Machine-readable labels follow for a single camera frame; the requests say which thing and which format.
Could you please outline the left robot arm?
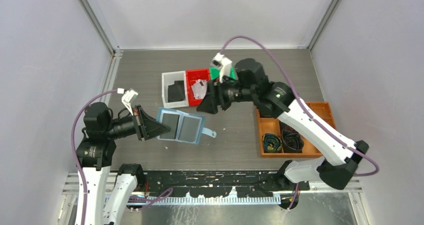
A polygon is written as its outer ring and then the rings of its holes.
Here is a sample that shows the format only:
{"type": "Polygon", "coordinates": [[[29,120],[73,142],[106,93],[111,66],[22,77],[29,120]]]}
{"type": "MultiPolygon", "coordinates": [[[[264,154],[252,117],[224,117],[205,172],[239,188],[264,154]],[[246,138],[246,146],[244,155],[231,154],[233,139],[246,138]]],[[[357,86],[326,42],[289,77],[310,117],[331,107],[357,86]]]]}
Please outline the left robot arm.
{"type": "Polygon", "coordinates": [[[122,220],[132,192],[147,186],[141,164],[122,164],[115,177],[109,199],[106,185],[110,175],[117,139],[136,135],[140,141],[150,140],[171,131],[148,115],[140,105],[125,117],[113,118],[113,111],[103,102],[95,102],[82,110],[85,127],[83,140],[76,149],[79,194],[77,225],[117,225],[122,220]]]}

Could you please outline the blue leather card holder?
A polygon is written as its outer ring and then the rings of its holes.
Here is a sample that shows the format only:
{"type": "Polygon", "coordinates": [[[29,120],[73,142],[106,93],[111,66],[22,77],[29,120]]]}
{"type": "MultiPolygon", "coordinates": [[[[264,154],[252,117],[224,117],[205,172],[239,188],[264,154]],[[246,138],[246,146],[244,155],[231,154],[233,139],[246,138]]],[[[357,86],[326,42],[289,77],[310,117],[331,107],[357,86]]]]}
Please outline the blue leather card holder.
{"type": "Polygon", "coordinates": [[[163,114],[179,115],[179,123],[177,126],[175,139],[161,139],[160,135],[156,137],[158,140],[198,145],[202,135],[206,135],[212,138],[216,138],[217,136],[216,131],[205,127],[206,117],[204,115],[187,113],[181,110],[161,107],[158,110],[156,121],[162,123],[163,114]]]}

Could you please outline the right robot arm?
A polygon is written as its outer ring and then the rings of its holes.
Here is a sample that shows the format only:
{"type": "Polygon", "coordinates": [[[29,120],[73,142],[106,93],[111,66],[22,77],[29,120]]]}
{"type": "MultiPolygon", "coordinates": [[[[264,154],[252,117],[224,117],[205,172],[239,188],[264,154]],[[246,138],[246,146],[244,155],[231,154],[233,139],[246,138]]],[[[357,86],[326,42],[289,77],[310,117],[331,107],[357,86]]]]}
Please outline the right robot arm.
{"type": "Polygon", "coordinates": [[[246,58],[237,63],[222,55],[212,59],[219,77],[207,82],[206,94],[197,111],[216,114],[232,103],[252,102],[263,115],[278,119],[312,143],[319,158],[286,161],[277,173],[277,183],[291,190],[301,182],[322,181],[343,190],[356,173],[369,149],[362,141],[353,141],[316,115],[287,84],[270,81],[263,65],[246,58]]]}

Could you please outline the grey card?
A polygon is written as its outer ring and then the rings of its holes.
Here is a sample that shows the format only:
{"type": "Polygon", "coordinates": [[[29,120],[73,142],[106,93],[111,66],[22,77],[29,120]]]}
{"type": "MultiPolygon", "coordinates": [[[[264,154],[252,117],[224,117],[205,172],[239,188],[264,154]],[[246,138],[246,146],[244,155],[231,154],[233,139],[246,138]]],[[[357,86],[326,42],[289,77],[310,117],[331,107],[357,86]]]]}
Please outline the grey card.
{"type": "Polygon", "coordinates": [[[169,126],[170,131],[160,136],[161,139],[174,140],[177,135],[177,128],[179,124],[180,116],[173,113],[164,113],[162,116],[162,123],[169,126]]]}

